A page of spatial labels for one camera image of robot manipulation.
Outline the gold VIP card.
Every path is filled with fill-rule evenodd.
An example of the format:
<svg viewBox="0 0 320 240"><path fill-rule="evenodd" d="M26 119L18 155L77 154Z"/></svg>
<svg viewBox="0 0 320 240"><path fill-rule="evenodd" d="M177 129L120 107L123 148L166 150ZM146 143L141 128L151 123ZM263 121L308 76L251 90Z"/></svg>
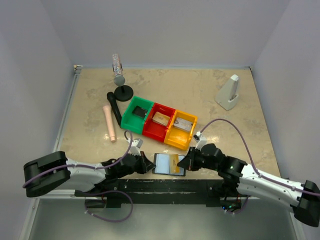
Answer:
<svg viewBox="0 0 320 240"><path fill-rule="evenodd" d="M179 155L171 154L169 156L169 170L171 174L178 174L180 172L180 168L178 167L179 163Z"/></svg>

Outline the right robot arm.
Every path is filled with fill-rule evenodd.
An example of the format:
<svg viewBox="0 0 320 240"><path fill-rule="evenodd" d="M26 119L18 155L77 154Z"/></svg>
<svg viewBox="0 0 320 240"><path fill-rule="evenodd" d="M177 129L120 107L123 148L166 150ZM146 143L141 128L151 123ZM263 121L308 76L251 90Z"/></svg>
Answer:
<svg viewBox="0 0 320 240"><path fill-rule="evenodd" d="M227 156L213 143L201 149L190 147L178 167L188 171L216 171L222 182L212 187L220 196L232 194L256 197L284 207L301 223L320 225L320 189L316 183L284 179L256 169L252 164Z"/></svg>

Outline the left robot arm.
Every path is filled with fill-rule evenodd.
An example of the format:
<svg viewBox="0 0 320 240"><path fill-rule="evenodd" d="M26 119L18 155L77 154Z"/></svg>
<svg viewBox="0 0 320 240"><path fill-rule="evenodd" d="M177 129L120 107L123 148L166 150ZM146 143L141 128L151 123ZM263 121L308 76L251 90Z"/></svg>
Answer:
<svg viewBox="0 0 320 240"><path fill-rule="evenodd" d="M72 160L63 151L56 151L23 166L23 188L28 198L40 197L53 190L91 194L106 190L120 178L133 173L143 175L155 167L144 152L139 155L127 153L119 159L89 164Z"/></svg>

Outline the black leather card holder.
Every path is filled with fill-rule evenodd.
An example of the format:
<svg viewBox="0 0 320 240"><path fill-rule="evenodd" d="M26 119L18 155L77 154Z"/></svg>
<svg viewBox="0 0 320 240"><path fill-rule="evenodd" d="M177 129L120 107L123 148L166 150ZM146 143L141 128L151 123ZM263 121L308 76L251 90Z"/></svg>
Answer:
<svg viewBox="0 0 320 240"><path fill-rule="evenodd" d="M155 164L155 168L152 170L153 174L179 177L186 176L186 170L181 167L178 168L178 172L171 171L169 154L155 153L153 163Z"/></svg>

